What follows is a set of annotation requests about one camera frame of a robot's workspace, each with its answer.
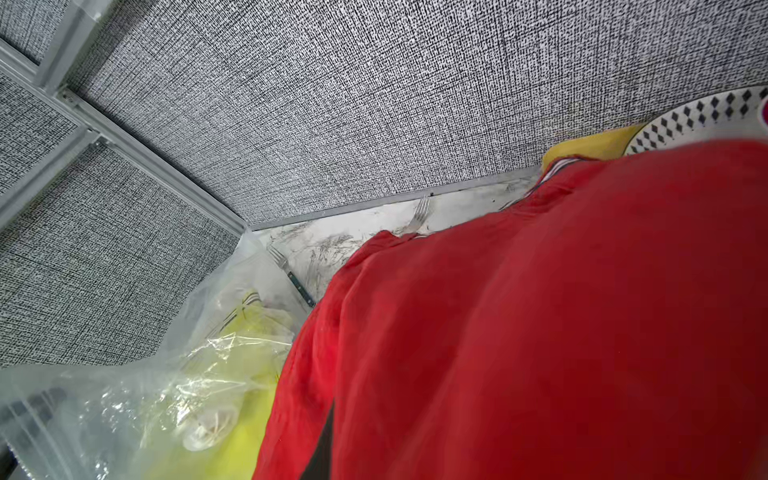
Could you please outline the red striped-waist shorts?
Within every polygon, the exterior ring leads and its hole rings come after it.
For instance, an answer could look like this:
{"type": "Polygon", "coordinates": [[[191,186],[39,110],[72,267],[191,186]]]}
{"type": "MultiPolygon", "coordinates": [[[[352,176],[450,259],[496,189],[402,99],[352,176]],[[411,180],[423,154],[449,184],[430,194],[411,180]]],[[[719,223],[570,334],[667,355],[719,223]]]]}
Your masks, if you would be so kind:
{"type": "Polygon", "coordinates": [[[767,145],[553,163],[375,235],[280,375],[258,479],[763,479],[767,145]]]}

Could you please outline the clear plastic vacuum bag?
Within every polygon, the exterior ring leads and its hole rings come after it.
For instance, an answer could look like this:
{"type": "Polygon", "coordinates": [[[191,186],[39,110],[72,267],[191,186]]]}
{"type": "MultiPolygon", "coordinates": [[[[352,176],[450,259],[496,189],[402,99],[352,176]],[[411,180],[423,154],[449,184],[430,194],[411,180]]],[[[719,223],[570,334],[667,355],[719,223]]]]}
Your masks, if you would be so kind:
{"type": "Polygon", "coordinates": [[[19,467],[31,479],[135,479],[147,407],[251,290],[290,314],[295,338],[308,307],[259,236],[247,233],[188,295],[153,356],[121,366],[4,370],[1,437],[19,467]]]}

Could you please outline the yellow-green shorts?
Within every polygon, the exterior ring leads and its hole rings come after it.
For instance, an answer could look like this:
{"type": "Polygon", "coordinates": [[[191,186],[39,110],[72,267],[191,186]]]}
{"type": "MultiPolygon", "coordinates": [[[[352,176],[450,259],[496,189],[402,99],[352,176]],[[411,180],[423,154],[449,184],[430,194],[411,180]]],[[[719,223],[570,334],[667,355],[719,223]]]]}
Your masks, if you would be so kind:
{"type": "Polygon", "coordinates": [[[288,312],[247,292],[147,407],[133,478],[251,478],[294,338],[290,324],[288,312]]]}

